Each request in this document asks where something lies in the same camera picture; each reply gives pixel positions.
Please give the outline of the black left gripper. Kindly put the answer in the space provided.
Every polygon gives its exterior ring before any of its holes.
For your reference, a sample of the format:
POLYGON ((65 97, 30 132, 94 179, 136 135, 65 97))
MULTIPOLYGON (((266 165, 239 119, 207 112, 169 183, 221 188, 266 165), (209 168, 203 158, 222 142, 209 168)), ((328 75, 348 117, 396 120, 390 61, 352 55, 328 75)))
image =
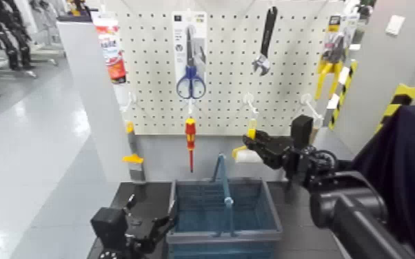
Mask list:
POLYGON ((132 194, 125 205, 128 229, 124 234, 124 258, 147 258, 155 245, 176 225, 176 201, 170 202, 168 213, 162 218, 138 218, 132 209, 137 204, 132 194))

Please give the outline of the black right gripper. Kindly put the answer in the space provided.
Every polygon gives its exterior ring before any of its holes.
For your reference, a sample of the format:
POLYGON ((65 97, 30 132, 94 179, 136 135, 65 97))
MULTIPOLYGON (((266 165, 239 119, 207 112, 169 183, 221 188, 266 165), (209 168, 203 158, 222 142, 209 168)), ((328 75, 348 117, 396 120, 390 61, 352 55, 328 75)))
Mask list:
POLYGON ((271 136, 262 130, 256 132, 255 139, 244 136, 243 143, 249 150, 256 152, 269 168, 280 169, 283 164, 288 180, 301 172, 301 163, 316 151, 315 146, 302 149, 293 147, 291 136, 271 136))

